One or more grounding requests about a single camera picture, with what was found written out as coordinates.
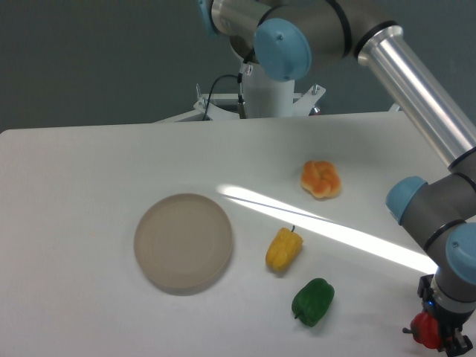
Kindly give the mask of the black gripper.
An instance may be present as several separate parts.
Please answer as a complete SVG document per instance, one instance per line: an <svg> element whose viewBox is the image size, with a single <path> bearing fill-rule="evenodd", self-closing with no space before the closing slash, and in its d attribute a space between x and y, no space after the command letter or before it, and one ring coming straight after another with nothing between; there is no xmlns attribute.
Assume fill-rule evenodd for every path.
<svg viewBox="0 0 476 357"><path fill-rule="evenodd" d="M451 297L437 284L433 274L421 276L417 295L423 312L428 312L439 324L440 352L447 356L462 356L471 350L471 340L462 333L463 325L475 311L475 300L462 301Z"/></svg>

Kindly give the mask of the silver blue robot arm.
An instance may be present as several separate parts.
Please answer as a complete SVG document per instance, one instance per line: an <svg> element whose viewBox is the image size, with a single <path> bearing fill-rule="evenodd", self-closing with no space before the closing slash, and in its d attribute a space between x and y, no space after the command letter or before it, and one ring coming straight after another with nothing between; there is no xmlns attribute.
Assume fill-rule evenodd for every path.
<svg viewBox="0 0 476 357"><path fill-rule="evenodd" d="M473 347L463 325L475 311L475 126L403 38L402 28L370 1L199 1L211 35L229 36L245 61L288 82L353 56L368 67L449 174L434 183L398 182L386 205L436 263L421 277L422 312L408 333L421 344L461 356Z"/></svg>

